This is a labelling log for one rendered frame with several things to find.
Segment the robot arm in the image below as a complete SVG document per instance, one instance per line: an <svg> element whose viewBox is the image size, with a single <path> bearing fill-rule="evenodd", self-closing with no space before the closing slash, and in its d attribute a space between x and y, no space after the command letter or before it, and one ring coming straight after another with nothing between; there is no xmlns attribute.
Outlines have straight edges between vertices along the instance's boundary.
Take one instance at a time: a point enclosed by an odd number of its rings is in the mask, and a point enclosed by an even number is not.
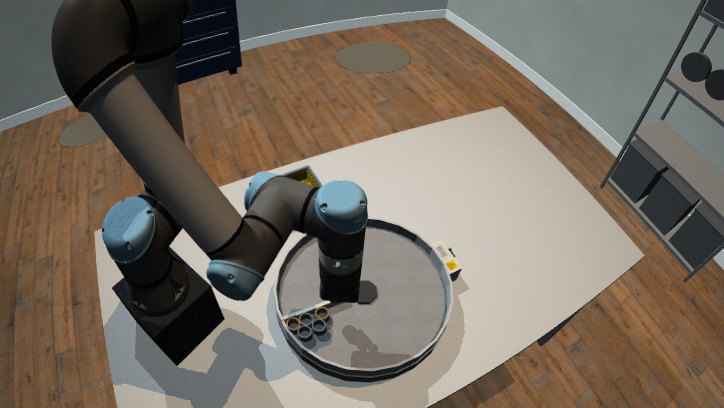
<svg viewBox="0 0 724 408"><path fill-rule="evenodd" d="M319 238L329 258L347 260L362 251L368 221L367 196L348 180L318 188L259 172L246 189L243 218L217 187L185 145L180 107L175 54L196 4L64 0L52 28L65 93L143 180L138 197L109 210L102 238L133 305L155 317L174 312L189 292L188 274L168 250L182 229L211 259L211 285L246 301L293 230Z"/></svg>

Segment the grey round turntable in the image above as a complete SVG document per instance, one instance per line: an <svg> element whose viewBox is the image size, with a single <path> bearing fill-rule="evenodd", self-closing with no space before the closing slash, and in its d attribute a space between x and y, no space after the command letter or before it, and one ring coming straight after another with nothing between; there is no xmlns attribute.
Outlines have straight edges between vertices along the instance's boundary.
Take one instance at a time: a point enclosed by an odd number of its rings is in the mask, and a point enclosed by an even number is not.
<svg viewBox="0 0 724 408"><path fill-rule="evenodd" d="M304 362L344 381L376 382L415 368L449 321L452 282L462 269L451 253L442 240L431 245L399 223L368 217L358 301L333 304L320 299L317 238L302 235L286 251L274 284L287 343ZM326 333L312 331L303 342L286 322L303 313L315 320L319 307L329 310Z"/></svg>

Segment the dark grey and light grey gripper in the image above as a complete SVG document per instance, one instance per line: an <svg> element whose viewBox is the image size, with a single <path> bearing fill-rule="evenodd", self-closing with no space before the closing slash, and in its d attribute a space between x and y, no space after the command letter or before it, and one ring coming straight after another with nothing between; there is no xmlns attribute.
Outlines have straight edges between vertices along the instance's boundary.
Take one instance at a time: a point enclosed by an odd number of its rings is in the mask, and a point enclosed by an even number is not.
<svg viewBox="0 0 724 408"><path fill-rule="evenodd" d="M363 250L364 246L362 251L351 259L335 260L323 254L318 246L322 300L348 303L358 301Z"/></svg>

